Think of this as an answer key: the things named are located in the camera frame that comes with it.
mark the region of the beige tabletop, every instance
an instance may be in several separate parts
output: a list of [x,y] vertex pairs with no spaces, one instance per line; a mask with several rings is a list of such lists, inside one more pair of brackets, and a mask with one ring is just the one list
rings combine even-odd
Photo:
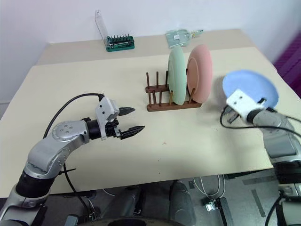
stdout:
[[[237,69],[263,74],[279,92],[276,109],[297,118],[301,118],[299,97],[255,47],[211,50],[211,56],[212,92],[200,108],[152,113],[146,110],[145,73],[155,84],[159,71],[163,83],[168,54],[32,67],[0,121],[0,197],[8,196],[18,181],[28,152],[41,140],[56,111],[87,92],[103,92],[119,106],[136,109],[118,117],[122,130],[136,125],[145,129],[125,140],[97,139],[75,150],[66,164],[77,168],[70,178],[79,191],[272,167],[258,129],[230,130],[219,124],[225,104],[222,78]],[[96,97],[83,97],[67,107],[56,123],[95,118],[97,103]],[[64,176],[58,176],[51,191],[71,190]]]

